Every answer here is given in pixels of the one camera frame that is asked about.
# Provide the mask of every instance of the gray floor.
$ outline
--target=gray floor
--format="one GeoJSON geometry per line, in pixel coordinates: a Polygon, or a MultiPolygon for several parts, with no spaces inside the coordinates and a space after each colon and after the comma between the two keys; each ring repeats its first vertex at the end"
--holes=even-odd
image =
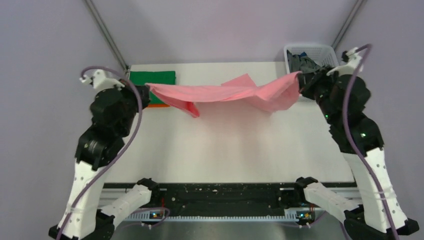
{"type": "Polygon", "coordinates": [[[123,222],[112,240],[343,240],[339,222],[332,216],[308,228],[281,227],[264,222],[166,222],[149,230],[123,222]]]}

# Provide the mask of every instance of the plastic basket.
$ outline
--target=plastic basket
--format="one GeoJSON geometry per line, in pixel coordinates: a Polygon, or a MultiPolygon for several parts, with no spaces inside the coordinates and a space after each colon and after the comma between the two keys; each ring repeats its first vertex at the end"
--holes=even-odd
{"type": "Polygon", "coordinates": [[[290,73],[290,69],[287,58],[287,50],[289,50],[293,55],[305,52],[308,57],[320,66],[330,65],[337,67],[339,65],[336,53],[331,46],[315,43],[293,43],[284,47],[285,69],[288,74],[290,73]]]}

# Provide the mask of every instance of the gray wall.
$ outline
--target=gray wall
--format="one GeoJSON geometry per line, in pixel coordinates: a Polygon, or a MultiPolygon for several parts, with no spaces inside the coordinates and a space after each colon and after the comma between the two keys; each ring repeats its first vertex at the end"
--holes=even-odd
{"type": "Polygon", "coordinates": [[[1,239],[46,240],[90,125],[95,93],[79,71],[119,68],[79,0],[2,0],[0,32],[1,239]]]}
{"type": "Polygon", "coordinates": [[[354,0],[94,0],[128,64],[282,61],[331,45],[354,0]]]}
{"type": "MultiPolygon", "coordinates": [[[[371,90],[365,113],[378,123],[387,170],[402,209],[424,225],[424,1],[370,0],[338,48],[374,45],[362,76],[371,90]]],[[[423,239],[419,232],[405,239],[423,239]]]]}

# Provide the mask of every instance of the metal pole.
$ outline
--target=metal pole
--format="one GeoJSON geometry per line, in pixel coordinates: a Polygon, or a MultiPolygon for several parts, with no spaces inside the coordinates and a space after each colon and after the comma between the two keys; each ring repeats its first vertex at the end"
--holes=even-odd
{"type": "Polygon", "coordinates": [[[124,60],[124,57],[122,56],[121,52],[119,51],[114,39],[112,38],[111,34],[108,31],[108,28],[106,27],[105,22],[103,21],[102,17],[100,16],[99,11],[97,11],[96,6],[94,5],[92,0],[82,0],[87,7],[88,11],[90,12],[90,15],[93,17],[95,24],[97,25],[101,35],[103,36],[104,40],[106,41],[107,45],[110,48],[110,51],[112,52],[115,59],[119,62],[119,65],[123,69],[123,71],[127,71],[128,65],[124,60]]]}
{"type": "Polygon", "coordinates": [[[356,0],[352,10],[350,11],[349,15],[343,23],[343,26],[341,27],[340,31],[334,39],[334,42],[331,45],[334,50],[336,50],[339,46],[340,42],[342,41],[349,27],[351,26],[352,21],[355,19],[359,10],[365,5],[365,3],[367,3],[367,0],[356,0]]]}

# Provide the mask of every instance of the white bracket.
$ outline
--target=white bracket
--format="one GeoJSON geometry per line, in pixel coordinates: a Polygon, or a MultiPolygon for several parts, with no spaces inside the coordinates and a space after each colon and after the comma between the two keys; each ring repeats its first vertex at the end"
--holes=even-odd
{"type": "Polygon", "coordinates": [[[125,87],[122,82],[109,77],[108,73],[101,69],[94,71],[92,76],[84,75],[84,77],[80,77],[79,80],[84,85],[92,84],[97,93],[112,88],[118,88],[121,90],[121,88],[125,87]]]}
{"type": "MultiPolygon", "coordinates": [[[[359,55],[359,52],[356,52],[358,48],[354,47],[350,49],[346,55],[349,58],[347,63],[345,65],[336,66],[335,68],[331,69],[327,72],[327,76],[330,76],[332,73],[338,71],[338,75],[345,75],[345,74],[352,74],[354,70],[359,65],[359,62],[361,61],[362,57],[359,55]]],[[[362,72],[364,69],[364,66],[362,65],[359,69],[359,72],[362,72]]]]}

